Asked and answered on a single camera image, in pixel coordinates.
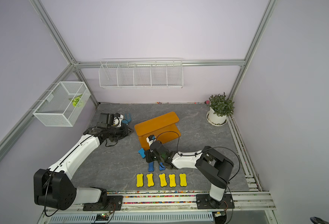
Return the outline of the blue eraser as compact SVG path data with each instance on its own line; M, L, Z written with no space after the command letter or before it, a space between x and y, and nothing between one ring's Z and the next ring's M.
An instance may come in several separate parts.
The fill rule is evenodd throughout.
M148 164L148 172L154 172L154 162Z
M159 163L159 170L164 171L166 170L166 167L162 163Z
M144 159L146 157L146 154L145 154L145 150L143 148L141 148L138 153L140 154L140 156Z

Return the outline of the yellow eraser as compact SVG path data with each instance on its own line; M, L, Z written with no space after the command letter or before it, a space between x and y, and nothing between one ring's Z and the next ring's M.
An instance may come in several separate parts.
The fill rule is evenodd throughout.
M137 174L136 175L136 186L138 188L143 187L144 182L143 182L143 174Z
M146 177L147 177L147 186L148 187L153 187L155 185L154 184L154 179L153 179L153 174L152 173L147 174Z
M186 174L184 173L179 174L179 179L180 179L180 186L186 187L187 186Z
M176 184L176 176L175 176L175 174L169 174L169 181L170 181L169 186L170 186L171 188L177 186L177 184Z
M159 179L160 179L160 186L161 187L167 186L166 175L164 173L159 174Z

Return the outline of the orange wooden two-tier shelf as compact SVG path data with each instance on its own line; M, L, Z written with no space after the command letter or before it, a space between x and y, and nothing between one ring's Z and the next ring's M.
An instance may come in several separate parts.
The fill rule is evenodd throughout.
M170 142L181 136L177 123L179 117L175 112L144 121L135 125L135 131L138 136L141 148L145 151L150 149L147 137L154 135L162 143Z

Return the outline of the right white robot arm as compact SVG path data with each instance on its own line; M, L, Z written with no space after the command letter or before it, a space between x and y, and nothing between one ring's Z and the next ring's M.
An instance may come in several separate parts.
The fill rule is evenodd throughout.
M159 143L143 150L142 155L147 163L156 161L166 169L197 169L211 183L209 196L215 202L223 200L234 168L229 158L210 146L197 152L182 153L170 151Z

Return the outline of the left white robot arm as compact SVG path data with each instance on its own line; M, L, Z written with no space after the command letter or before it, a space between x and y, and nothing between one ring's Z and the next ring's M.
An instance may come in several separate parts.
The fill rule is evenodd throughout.
M76 188L72 178L79 166L101 144L118 142L133 132L127 124L120 127L90 127L61 159L34 174L34 202L44 208L67 210L82 204L86 209L106 209L110 200L107 190L99 187Z

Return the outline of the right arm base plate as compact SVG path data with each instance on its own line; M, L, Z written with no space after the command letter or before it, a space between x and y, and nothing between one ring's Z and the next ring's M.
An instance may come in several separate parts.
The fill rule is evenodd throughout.
M197 194L196 195L197 209L209 210L209 209L234 209L234 202L231 194L224 194L220 201L217 201L209 196L209 194Z

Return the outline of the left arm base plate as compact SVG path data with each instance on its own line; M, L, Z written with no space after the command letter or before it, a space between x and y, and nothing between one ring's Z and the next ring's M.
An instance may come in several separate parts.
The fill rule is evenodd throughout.
M97 203L86 203L83 211L120 211L123 196L110 195L100 199Z

